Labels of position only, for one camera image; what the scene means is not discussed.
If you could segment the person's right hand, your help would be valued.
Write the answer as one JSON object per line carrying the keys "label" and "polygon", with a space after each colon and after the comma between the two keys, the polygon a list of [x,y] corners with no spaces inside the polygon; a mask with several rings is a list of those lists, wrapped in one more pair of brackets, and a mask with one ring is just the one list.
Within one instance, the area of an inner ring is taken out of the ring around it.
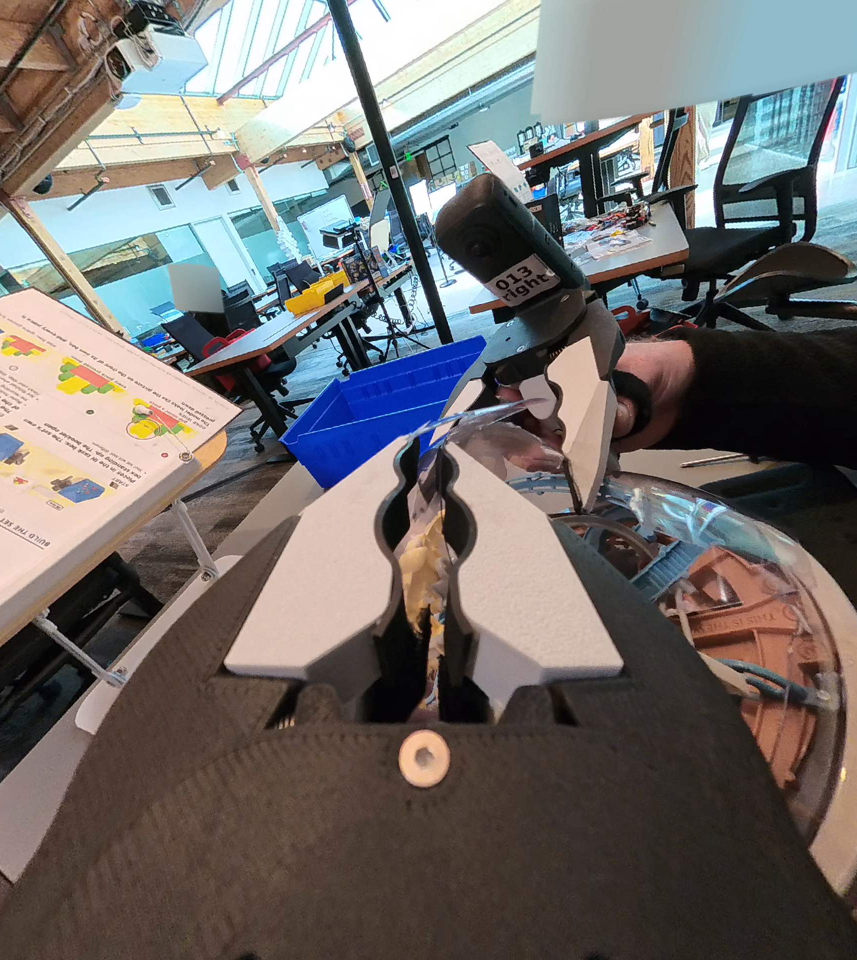
{"label": "person's right hand", "polygon": [[637,378],[650,394],[650,415],[644,428],[638,426],[638,404],[619,393],[611,450],[622,454],[657,447],[674,430],[696,375],[692,346],[685,340],[638,340],[627,342],[616,370]]}

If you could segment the white ceiling projector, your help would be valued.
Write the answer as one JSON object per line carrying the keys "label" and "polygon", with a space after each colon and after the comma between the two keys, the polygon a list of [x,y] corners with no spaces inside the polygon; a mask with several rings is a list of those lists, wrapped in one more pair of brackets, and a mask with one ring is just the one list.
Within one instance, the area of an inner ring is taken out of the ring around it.
{"label": "white ceiling projector", "polygon": [[106,54],[106,66],[124,93],[174,95],[208,66],[208,59],[193,37],[148,26],[119,39]]}

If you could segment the wooden side table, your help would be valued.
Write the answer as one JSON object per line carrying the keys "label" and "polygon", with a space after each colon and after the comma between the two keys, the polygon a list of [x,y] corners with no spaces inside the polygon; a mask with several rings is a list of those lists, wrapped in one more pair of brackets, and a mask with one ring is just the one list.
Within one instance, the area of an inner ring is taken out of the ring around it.
{"label": "wooden side table", "polygon": [[689,242],[668,202],[649,207],[646,223],[634,230],[616,231],[610,238],[567,244],[565,251],[599,294],[633,279],[685,263]]}

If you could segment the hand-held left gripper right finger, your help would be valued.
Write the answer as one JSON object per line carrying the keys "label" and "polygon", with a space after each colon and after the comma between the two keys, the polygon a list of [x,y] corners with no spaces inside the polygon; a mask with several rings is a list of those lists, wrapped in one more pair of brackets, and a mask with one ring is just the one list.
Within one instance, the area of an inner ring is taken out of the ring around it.
{"label": "hand-held left gripper right finger", "polygon": [[611,678],[624,660],[548,515],[457,446],[444,453],[444,666],[491,705],[516,690]]}

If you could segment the red office chair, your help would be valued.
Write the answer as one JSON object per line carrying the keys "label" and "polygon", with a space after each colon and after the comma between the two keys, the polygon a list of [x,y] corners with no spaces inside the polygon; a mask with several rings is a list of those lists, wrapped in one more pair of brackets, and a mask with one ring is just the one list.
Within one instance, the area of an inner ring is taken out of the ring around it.
{"label": "red office chair", "polygon": [[185,372],[205,383],[230,380],[230,384],[222,384],[227,398],[254,403],[258,418],[250,426],[250,434],[256,452],[265,450],[267,432],[271,431],[277,440],[283,438],[289,421],[298,417],[295,407],[305,403],[284,399],[290,394],[287,382],[295,372],[296,363],[289,357],[276,362],[271,354],[285,340],[281,337],[273,341],[267,333],[255,330],[229,339],[214,338],[206,345],[202,361]]}

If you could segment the printed instruction sheet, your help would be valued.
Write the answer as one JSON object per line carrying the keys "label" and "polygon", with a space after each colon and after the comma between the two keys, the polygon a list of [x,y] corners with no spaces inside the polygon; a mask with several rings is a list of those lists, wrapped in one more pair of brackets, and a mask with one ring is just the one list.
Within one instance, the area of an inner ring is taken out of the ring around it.
{"label": "printed instruction sheet", "polygon": [[0,297],[0,641],[193,484],[239,413],[47,294]]}

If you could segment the clear maze ball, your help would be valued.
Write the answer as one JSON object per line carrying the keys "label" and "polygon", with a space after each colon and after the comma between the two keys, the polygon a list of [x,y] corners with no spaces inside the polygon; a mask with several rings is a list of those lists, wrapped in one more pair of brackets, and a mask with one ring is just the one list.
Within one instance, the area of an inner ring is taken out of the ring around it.
{"label": "clear maze ball", "polygon": [[562,469],[512,465],[522,439],[489,416],[430,433],[566,523],[681,632],[731,694],[809,852],[857,904],[857,612],[828,570],[770,523],[706,490],[610,473],[591,512],[564,510]]}

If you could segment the yellow bin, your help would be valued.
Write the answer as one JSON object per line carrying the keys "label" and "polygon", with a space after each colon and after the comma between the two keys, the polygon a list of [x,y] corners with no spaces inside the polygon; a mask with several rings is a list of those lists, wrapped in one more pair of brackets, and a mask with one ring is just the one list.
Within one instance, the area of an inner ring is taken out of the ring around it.
{"label": "yellow bin", "polygon": [[350,277],[345,270],[326,274],[310,284],[301,294],[287,299],[284,303],[285,310],[297,317],[312,313],[340,297],[350,284]]}

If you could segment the wooden office desk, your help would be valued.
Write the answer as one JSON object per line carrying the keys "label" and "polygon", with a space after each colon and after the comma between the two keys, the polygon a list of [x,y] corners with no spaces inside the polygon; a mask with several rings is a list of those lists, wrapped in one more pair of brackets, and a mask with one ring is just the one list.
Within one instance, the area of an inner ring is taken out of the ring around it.
{"label": "wooden office desk", "polygon": [[319,338],[333,333],[347,349],[350,366],[354,370],[363,369],[369,364],[369,359],[351,317],[362,311],[375,294],[383,297],[395,295],[398,304],[403,306],[404,300],[399,291],[412,270],[411,265],[406,265],[390,271],[386,277],[378,277],[374,283],[363,281],[351,284],[338,298],[316,311],[302,317],[295,317],[291,313],[278,314],[254,331],[267,333],[273,341],[284,337],[280,349],[286,348],[292,356],[300,354]]}

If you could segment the black vertical pole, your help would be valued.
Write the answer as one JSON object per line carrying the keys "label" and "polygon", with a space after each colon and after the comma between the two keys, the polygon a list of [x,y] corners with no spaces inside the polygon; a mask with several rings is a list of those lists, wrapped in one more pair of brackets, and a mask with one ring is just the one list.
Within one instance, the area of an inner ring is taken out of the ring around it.
{"label": "black vertical pole", "polygon": [[348,2],[326,1],[326,6],[346,58],[364,118],[373,137],[383,173],[386,174],[389,191],[398,213],[398,221],[407,242],[413,266],[420,279],[422,292],[435,331],[442,345],[451,344],[455,339],[438,293],[430,260],[419,233],[410,195],[403,182],[398,161],[391,145],[379,99],[364,59],[361,42],[349,11]]}

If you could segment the person's right forearm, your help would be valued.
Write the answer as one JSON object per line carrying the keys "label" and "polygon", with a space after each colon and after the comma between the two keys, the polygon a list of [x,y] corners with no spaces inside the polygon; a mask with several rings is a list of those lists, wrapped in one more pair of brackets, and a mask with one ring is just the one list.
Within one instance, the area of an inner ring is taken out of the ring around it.
{"label": "person's right forearm", "polygon": [[715,449],[857,470],[857,328],[686,330],[694,378],[669,450]]}

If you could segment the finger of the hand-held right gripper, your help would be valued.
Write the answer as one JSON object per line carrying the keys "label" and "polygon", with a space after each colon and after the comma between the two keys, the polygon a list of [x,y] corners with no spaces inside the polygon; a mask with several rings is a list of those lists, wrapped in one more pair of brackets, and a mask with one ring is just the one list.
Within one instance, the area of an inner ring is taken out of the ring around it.
{"label": "finger of the hand-held right gripper", "polygon": [[588,338],[567,345],[549,364],[549,385],[564,429],[562,453],[573,509],[585,513],[594,506],[609,466],[616,394],[600,376]]}
{"label": "finger of the hand-held right gripper", "polygon": [[544,421],[557,412],[560,397],[544,374],[508,385],[482,378],[466,381],[436,424],[437,439],[455,439],[528,414]]}

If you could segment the blue storage bin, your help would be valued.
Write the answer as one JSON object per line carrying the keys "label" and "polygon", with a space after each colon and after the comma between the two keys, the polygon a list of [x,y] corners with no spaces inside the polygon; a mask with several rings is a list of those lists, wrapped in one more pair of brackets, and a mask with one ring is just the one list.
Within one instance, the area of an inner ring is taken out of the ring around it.
{"label": "blue storage bin", "polygon": [[476,336],[333,380],[281,442],[320,487],[336,486],[397,438],[437,421],[484,348]]}

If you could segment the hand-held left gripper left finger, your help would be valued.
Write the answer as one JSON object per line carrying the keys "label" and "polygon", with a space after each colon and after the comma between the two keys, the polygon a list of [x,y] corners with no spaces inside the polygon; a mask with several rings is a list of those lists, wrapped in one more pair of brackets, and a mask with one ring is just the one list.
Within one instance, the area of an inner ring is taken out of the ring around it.
{"label": "hand-held left gripper left finger", "polygon": [[419,440],[401,436],[300,513],[225,656],[239,676],[330,685],[342,703],[383,680],[424,683],[395,549],[410,529]]}

